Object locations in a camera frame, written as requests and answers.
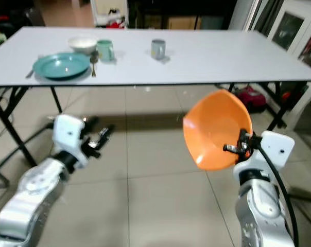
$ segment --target green mug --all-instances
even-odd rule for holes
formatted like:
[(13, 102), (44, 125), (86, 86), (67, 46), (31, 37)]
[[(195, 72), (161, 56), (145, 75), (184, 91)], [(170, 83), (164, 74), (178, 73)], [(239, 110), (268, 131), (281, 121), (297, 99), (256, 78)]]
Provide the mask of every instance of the green mug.
[(106, 62), (114, 60), (113, 44), (111, 40), (97, 41), (97, 50), (100, 60)]

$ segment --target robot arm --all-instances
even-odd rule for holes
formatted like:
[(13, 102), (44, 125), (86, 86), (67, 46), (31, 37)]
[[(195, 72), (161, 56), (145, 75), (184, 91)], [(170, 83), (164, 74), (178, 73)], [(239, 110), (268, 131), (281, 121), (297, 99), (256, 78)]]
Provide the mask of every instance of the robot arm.
[(84, 122), (68, 115), (55, 119), (53, 141), (57, 153), (29, 169), (17, 192), (0, 212), (0, 247), (32, 247), (41, 238), (49, 211), (60, 197), (75, 169), (84, 168), (90, 156), (107, 142), (113, 126), (104, 128), (99, 139), (86, 136), (96, 119)]
[(241, 186), (236, 214), (241, 225), (242, 247), (294, 246), (286, 228), (285, 211), (279, 200), (279, 190), (273, 183), (275, 177), (258, 150), (266, 150), (276, 170), (280, 170), (284, 167), (293, 146), (294, 140), (285, 135), (265, 131), (262, 137), (251, 137), (244, 130), (240, 132), (237, 147), (224, 146), (224, 151), (239, 154), (239, 161), (233, 173)]

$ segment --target orange bowl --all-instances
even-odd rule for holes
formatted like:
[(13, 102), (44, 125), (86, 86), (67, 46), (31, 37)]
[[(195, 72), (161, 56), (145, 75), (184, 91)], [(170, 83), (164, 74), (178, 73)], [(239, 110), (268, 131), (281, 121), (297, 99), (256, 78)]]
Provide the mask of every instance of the orange bowl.
[(238, 155), (224, 152), (224, 144), (236, 145), (240, 129), (252, 134), (252, 121), (244, 104), (227, 90), (201, 99), (184, 117), (187, 148), (197, 166), (220, 170), (232, 166)]

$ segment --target white bowl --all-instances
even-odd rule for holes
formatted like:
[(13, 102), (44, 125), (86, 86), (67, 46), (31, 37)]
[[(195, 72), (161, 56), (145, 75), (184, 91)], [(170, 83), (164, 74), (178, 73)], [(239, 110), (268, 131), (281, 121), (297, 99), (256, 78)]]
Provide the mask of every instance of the white bowl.
[(97, 40), (92, 37), (73, 37), (68, 40), (68, 45), (75, 51), (90, 55), (96, 50)]

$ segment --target black cable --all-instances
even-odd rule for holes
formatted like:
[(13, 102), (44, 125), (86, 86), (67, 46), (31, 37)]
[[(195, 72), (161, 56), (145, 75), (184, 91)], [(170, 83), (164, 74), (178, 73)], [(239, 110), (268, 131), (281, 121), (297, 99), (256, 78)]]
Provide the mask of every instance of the black cable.
[(281, 180), (281, 177), (277, 171), (277, 169), (275, 168), (275, 166), (273, 165), (272, 161), (270, 160), (269, 156), (266, 154), (266, 152), (262, 149), (261, 145), (257, 146), (257, 149), (259, 149), (259, 151), (261, 152), (261, 154), (263, 155), (264, 159), (266, 160), (266, 162), (268, 163), (269, 167), (271, 168), (275, 179), (277, 180), (280, 190), (283, 193), (286, 205), (287, 205), (287, 209), (289, 212), (289, 216), (290, 216), (290, 220), (291, 220), (291, 224), (292, 224), (292, 228), (293, 228), (293, 240), (294, 240), (294, 245), (295, 247), (299, 246), (299, 233), (298, 233), (298, 225), (296, 222), (296, 217), (294, 214), (294, 210), (293, 210), (293, 206), (291, 204), (289, 195), (286, 191), (285, 185), (283, 183), (283, 181)]
[[(32, 139), (34, 139), (35, 137), (37, 137), (38, 135), (40, 135), (43, 131), (45, 131), (46, 129), (52, 129), (53, 128), (53, 123), (48, 123), (47, 125), (45, 125), (43, 128), (41, 128), (40, 130), (38, 130), (37, 132), (35, 132), (32, 136), (30, 136), (28, 139), (26, 139), (26, 141), (24, 141), (22, 143), (22, 145), (27, 144), (29, 141), (31, 141)], [(1, 163), (0, 163), (0, 169), (1, 167), (3, 167), (3, 165), (18, 151), (20, 150), (21, 146), (18, 146), (16, 149), (14, 149), (7, 157), (5, 157)]]

